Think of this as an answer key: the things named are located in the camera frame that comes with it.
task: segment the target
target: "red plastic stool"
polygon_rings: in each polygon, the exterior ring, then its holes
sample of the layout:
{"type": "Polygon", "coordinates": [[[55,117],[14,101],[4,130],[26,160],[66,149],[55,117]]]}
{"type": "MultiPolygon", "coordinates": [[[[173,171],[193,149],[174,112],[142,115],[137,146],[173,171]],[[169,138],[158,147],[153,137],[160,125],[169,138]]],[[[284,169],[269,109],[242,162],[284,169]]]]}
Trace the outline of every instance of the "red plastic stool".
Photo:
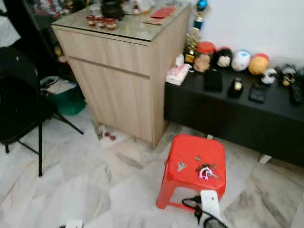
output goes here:
{"type": "Polygon", "coordinates": [[[225,150],[218,141],[179,134],[172,141],[170,154],[165,165],[161,190],[156,201],[156,205],[161,209],[165,209],[167,205],[189,209],[182,204],[169,202],[177,187],[190,188],[197,192],[215,190],[219,199],[225,192],[225,150]],[[180,172],[177,171],[179,162],[187,165],[180,172]],[[200,179],[195,170],[203,163],[215,164],[217,168],[213,170],[213,173],[218,178],[211,176],[208,180],[200,179]]]}

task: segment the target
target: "orange ball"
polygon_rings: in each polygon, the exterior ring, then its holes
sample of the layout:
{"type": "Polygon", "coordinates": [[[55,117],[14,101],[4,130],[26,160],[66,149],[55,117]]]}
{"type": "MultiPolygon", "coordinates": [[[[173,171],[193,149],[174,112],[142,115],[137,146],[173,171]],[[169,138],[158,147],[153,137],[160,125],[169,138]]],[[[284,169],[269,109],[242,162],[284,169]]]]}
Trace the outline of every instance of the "orange ball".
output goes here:
{"type": "Polygon", "coordinates": [[[268,66],[269,57],[265,54],[259,53],[252,58],[248,70],[253,75],[261,75],[268,69],[268,66]]]}

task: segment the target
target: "wooden cabinet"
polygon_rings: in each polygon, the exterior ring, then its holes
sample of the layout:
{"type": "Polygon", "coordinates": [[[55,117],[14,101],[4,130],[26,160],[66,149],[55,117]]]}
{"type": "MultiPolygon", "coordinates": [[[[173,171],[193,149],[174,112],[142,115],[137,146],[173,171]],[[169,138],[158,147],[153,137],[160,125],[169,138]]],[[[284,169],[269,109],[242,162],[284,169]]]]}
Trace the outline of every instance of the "wooden cabinet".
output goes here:
{"type": "Polygon", "coordinates": [[[125,16],[114,31],[89,27],[88,13],[67,16],[52,28],[90,109],[98,123],[156,147],[167,126],[165,78],[183,51],[190,5],[177,8],[161,26],[125,16]]]}

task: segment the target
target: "black wallet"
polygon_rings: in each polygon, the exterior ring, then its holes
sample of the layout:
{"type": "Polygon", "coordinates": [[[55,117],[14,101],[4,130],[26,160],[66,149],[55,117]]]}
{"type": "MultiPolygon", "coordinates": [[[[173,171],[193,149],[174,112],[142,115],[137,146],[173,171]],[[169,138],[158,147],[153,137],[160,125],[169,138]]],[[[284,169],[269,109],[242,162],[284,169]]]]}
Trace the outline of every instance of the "black wallet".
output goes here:
{"type": "Polygon", "coordinates": [[[250,88],[249,99],[259,103],[264,103],[266,100],[266,86],[253,84],[250,88]]]}
{"type": "Polygon", "coordinates": [[[208,70],[205,75],[204,89],[210,91],[222,92],[223,91],[222,73],[215,69],[208,70]]]}

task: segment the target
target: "black chair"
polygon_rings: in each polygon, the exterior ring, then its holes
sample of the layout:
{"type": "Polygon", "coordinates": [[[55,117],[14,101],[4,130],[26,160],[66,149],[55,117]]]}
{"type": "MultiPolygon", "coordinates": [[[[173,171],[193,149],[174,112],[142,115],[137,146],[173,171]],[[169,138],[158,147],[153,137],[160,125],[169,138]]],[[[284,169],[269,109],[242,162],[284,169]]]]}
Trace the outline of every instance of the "black chair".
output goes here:
{"type": "Polygon", "coordinates": [[[56,118],[80,134],[81,130],[64,118],[40,93],[40,80],[33,62],[21,52],[0,48],[0,143],[9,153],[9,144],[19,142],[38,154],[42,176],[42,123],[56,118]],[[38,126],[38,152],[20,142],[20,138],[38,126]]]}

